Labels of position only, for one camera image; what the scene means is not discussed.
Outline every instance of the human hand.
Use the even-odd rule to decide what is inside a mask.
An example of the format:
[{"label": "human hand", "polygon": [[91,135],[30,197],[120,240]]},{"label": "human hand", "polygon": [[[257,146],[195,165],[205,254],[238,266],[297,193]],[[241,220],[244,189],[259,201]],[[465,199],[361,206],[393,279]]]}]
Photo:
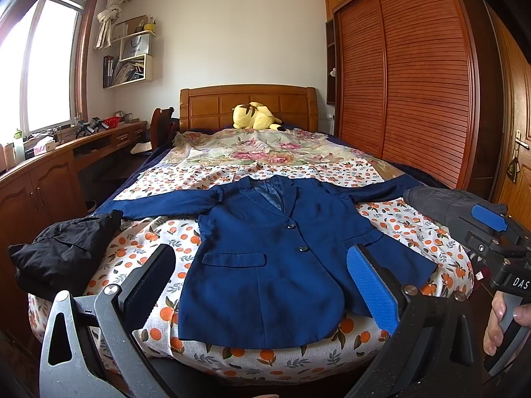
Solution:
[{"label": "human hand", "polygon": [[[506,305],[503,300],[503,292],[498,291],[492,300],[489,324],[487,325],[487,329],[485,329],[485,336],[483,337],[483,350],[487,355],[494,356],[496,349],[500,347],[503,341],[503,331],[500,327],[500,321],[505,315],[505,311]],[[531,327],[531,303],[516,307],[512,313],[512,317],[521,326]]]}]

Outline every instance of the white wall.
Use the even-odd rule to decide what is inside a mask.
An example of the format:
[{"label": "white wall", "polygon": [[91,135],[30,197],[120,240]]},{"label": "white wall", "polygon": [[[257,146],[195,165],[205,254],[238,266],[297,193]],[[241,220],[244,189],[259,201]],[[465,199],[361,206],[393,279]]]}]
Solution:
[{"label": "white wall", "polygon": [[114,90],[103,89],[103,57],[109,55],[109,50],[96,50],[94,44],[99,31],[97,14],[105,10],[107,0],[98,0],[92,26],[90,29],[89,51],[87,55],[87,113],[89,120],[93,116],[108,118],[115,111]]},{"label": "white wall", "polygon": [[334,112],[325,0],[132,0],[120,18],[140,15],[157,19],[154,81],[114,89],[116,110],[150,121],[156,107],[178,114],[181,89],[256,83],[313,86],[320,118]]}]

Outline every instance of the tissue box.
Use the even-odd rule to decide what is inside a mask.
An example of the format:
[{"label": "tissue box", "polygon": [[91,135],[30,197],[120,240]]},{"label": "tissue box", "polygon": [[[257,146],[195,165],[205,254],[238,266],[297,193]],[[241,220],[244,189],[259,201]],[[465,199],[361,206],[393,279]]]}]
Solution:
[{"label": "tissue box", "polygon": [[37,144],[34,146],[34,155],[44,154],[49,151],[53,151],[56,146],[57,143],[54,141],[54,138],[46,136],[44,139],[41,139],[39,142],[37,142]]}]

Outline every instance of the floral bedspread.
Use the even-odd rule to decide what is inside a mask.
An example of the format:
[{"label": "floral bedspread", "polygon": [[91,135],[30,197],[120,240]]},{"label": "floral bedspread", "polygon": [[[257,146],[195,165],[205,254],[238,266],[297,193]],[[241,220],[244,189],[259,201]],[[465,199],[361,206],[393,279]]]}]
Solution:
[{"label": "floral bedspread", "polygon": [[[117,198],[152,196],[175,189],[206,189],[244,176],[265,179],[274,174],[289,178],[317,178],[345,187],[364,186],[383,181],[371,163],[387,175],[399,174],[391,166],[362,152],[328,145],[330,142],[324,135],[294,130],[295,133],[284,132],[279,138],[278,132],[267,133],[270,131],[231,129],[213,136],[185,133],[176,139],[176,147],[159,165],[146,171]],[[209,143],[218,150],[213,152],[205,148]],[[231,145],[245,151],[233,150],[238,153],[235,155],[230,152]],[[278,157],[287,161],[271,162]],[[400,198],[360,204],[357,209],[380,231],[438,263],[437,270],[421,289],[425,295],[448,296],[453,290],[468,295],[472,291],[471,263],[460,244],[449,237],[448,229],[432,222]],[[373,319],[346,312],[328,337],[300,348],[235,349],[179,340],[179,310],[176,306],[187,270],[201,243],[194,218],[124,221],[90,281],[86,295],[100,292],[109,283],[122,283],[160,243],[174,247],[176,269],[144,328],[134,332],[148,356],[174,357],[232,384],[301,383],[367,363],[388,337]],[[51,303],[29,295],[29,304],[32,328],[42,339]],[[93,334],[105,367],[116,371],[98,329],[94,329]]]}]

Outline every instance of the wooden desk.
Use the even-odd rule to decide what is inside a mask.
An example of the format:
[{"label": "wooden desk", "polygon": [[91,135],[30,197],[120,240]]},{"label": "wooden desk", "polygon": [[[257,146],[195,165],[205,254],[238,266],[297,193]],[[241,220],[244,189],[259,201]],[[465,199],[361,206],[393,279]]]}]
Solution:
[{"label": "wooden desk", "polygon": [[27,295],[15,283],[7,247],[28,243],[47,226],[87,215],[78,172],[142,137],[145,121],[60,145],[0,176],[0,328],[21,345],[35,341],[28,320]]}]

